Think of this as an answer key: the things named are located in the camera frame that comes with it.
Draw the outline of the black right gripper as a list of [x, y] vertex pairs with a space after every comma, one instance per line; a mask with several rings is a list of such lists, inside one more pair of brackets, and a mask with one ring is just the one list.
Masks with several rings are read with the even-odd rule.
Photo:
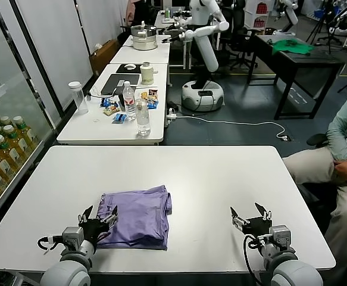
[[267, 211], [264, 206], [258, 203], [255, 203], [255, 207], [261, 217], [250, 218], [248, 219], [248, 223], [246, 223], [246, 220], [236, 213], [233, 207], [230, 207], [232, 224], [237, 229], [242, 229], [242, 233], [245, 235], [260, 236], [268, 234], [270, 227], [273, 225], [271, 220], [272, 213], [271, 211]]

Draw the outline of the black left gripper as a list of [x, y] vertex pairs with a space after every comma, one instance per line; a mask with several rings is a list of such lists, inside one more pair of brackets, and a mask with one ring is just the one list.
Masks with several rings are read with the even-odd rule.
[[103, 218], [92, 219], [90, 217], [93, 206], [88, 207], [82, 214], [78, 215], [78, 223], [83, 228], [84, 238], [90, 243], [97, 243], [102, 233], [107, 233], [118, 221], [118, 206], [110, 207], [103, 213]]

